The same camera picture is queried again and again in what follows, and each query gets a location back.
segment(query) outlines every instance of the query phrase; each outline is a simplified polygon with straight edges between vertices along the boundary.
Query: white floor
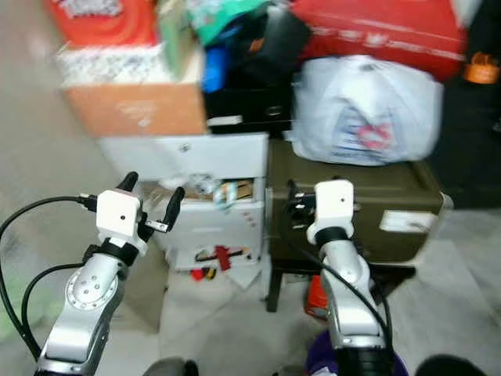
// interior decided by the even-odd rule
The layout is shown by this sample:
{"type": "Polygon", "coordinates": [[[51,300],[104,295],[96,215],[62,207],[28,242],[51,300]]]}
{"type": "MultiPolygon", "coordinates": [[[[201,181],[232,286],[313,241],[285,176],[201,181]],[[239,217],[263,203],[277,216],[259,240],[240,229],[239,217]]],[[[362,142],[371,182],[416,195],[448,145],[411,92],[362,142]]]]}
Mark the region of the white floor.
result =
{"type": "MultiPolygon", "coordinates": [[[[415,262],[417,276],[390,297],[395,348],[410,373],[449,353],[500,375],[501,211],[448,213],[415,262]]],[[[138,376],[164,356],[194,359],[202,376],[270,376],[303,364],[324,329],[303,312],[305,288],[284,285],[279,311],[267,313],[258,284],[243,291],[222,274],[198,284],[172,273],[160,333],[113,330],[98,375],[138,376]]]]}

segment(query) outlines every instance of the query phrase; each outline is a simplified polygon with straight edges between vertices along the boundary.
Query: green item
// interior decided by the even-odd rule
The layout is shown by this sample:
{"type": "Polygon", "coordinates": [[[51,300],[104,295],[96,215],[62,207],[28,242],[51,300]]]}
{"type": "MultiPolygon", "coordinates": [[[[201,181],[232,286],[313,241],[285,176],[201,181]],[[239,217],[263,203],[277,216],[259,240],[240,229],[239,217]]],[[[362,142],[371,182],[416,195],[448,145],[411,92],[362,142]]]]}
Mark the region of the green item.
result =
{"type": "Polygon", "coordinates": [[[265,0],[186,0],[191,23],[204,45],[209,45],[236,17],[259,7],[265,0]]]}
{"type": "Polygon", "coordinates": [[[195,46],[186,3],[184,0],[160,0],[157,14],[169,70],[175,80],[180,81],[195,46]]]}

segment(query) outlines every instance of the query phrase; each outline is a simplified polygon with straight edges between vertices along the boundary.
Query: purple object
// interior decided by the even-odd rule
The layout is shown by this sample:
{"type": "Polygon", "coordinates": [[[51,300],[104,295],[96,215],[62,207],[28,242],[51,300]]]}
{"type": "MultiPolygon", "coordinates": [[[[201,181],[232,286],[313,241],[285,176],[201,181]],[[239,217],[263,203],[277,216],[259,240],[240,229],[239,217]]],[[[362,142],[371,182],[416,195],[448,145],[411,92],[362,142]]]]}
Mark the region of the purple object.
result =
{"type": "MultiPolygon", "coordinates": [[[[314,374],[316,371],[328,367],[329,371],[337,374],[337,363],[332,343],[330,342],[329,331],[324,331],[308,351],[306,360],[306,370],[308,374],[314,374]]],[[[404,363],[400,357],[395,354],[395,372],[394,376],[409,376],[404,363]]]]}

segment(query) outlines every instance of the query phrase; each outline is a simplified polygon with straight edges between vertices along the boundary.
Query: red object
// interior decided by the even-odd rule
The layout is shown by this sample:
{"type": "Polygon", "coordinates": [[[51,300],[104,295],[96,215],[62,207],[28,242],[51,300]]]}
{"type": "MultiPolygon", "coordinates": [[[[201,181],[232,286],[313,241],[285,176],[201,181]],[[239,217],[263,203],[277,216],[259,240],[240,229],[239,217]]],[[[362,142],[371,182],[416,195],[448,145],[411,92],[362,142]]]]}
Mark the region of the red object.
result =
{"type": "Polygon", "coordinates": [[[222,245],[216,245],[215,254],[219,260],[219,266],[221,266],[221,270],[224,272],[232,267],[232,264],[229,262],[229,248],[224,247],[222,245]]]}
{"type": "Polygon", "coordinates": [[[371,55],[421,69],[439,81],[460,68],[466,31],[450,0],[297,0],[312,29],[304,58],[371,55]]]}
{"type": "Polygon", "coordinates": [[[106,8],[96,8],[97,15],[83,13],[82,8],[68,8],[68,4],[77,3],[82,0],[45,0],[72,46],[154,45],[158,42],[153,1],[114,0],[116,9],[107,13],[106,8]]]}
{"type": "Polygon", "coordinates": [[[191,277],[196,282],[198,282],[198,281],[202,280],[203,278],[205,278],[205,272],[202,269],[193,269],[191,272],[189,272],[189,274],[191,274],[191,277]]]}
{"type": "Polygon", "coordinates": [[[327,318],[327,295],[320,283],[320,276],[313,276],[310,282],[305,312],[320,319],[327,318]]]}

